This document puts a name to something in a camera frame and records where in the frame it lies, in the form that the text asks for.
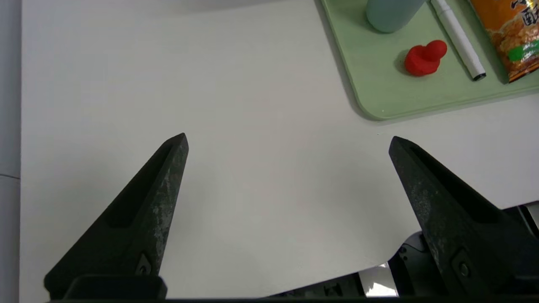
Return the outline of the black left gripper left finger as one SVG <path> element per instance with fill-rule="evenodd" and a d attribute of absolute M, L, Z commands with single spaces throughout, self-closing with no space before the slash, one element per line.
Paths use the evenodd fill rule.
<path fill-rule="evenodd" d="M 160 266 L 189 153 L 166 140 L 44 278 L 51 299 L 164 299 Z"/>

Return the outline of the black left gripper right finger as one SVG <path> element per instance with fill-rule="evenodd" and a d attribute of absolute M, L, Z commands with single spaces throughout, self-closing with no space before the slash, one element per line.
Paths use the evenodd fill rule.
<path fill-rule="evenodd" d="M 451 295 L 537 297 L 539 242 L 414 142 L 389 156 Z"/>

